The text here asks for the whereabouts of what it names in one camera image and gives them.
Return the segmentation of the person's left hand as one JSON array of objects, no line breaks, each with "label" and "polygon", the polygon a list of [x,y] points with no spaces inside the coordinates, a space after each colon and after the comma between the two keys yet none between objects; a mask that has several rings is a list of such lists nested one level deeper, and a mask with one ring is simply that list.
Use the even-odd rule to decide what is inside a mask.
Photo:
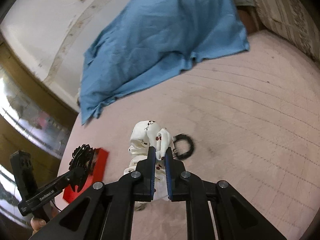
[{"label": "person's left hand", "polygon": [[30,221],[31,227],[33,229],[32,235],[37,233],[40,229],[42,229],[47,223],[45,220],[33,217]]}]

